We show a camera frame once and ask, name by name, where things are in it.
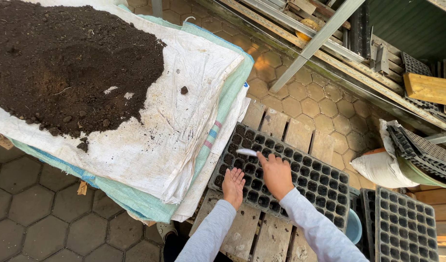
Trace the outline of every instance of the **foot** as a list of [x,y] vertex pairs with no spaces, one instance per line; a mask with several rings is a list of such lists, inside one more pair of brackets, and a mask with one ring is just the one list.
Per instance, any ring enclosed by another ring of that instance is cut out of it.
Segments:
[[163,242],[165,242],[166,237],[172,233],[175,233],[178,235],[178,231],[176,231],[175,225],[172,222],[171,224],[166,224],[162,222],[157,222],[157,230],[160,236],[163,239]]

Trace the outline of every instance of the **hand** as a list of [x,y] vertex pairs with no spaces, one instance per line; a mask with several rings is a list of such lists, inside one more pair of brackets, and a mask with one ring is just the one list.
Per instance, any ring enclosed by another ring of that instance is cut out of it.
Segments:
[[261,152],[257,152],[257,157],[262,165],[263,180],[268,190],[280,201],[294,188],[289,162],[275,158],[274,154],[268,155],[268,161]]
[[237,211],[243,202],[243,187],[246,182],[243,179],[244,172],[233,168],[231,171],[226,169],[223,180],[223,199],[228,201]]

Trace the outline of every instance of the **dirt on wooden pallet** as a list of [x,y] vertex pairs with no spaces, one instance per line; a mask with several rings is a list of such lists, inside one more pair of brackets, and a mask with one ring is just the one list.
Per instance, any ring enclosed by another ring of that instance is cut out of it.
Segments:
[[165,46],[90,6],[0,1],[0,107],[54,136],[140,121]]

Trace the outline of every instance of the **blue bucket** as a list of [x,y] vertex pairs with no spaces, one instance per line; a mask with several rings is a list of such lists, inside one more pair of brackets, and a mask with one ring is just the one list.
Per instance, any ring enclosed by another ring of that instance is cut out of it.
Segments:
[[355,245],[362,237],[362,224],[354,210],[349,209],[349,217],[347,218],[346,236]]

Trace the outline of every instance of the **open palm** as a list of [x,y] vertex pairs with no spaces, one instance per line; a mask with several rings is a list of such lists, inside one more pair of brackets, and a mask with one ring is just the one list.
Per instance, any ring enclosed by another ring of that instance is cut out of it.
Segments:
[[238,210],[243,202],[243,187],[246,182],[244,172],[241,169],[226,169],[223,180],[223,199],[228,201],[235,210]]

